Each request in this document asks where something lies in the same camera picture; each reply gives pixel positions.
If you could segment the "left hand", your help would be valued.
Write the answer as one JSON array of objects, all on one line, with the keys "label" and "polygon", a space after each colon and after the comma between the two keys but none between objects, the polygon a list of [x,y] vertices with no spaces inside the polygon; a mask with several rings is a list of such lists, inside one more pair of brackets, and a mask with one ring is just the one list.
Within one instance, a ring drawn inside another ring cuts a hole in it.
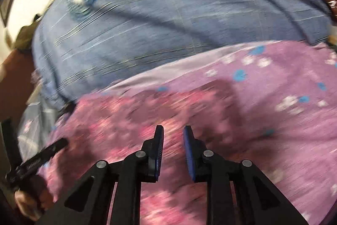
[{"label": "left hand", "polygon": [[53,195],[40,175],[30,178],[30,185],[15,191],[15,202],[23,216],[36,222],[45,211],[54,205]]}]

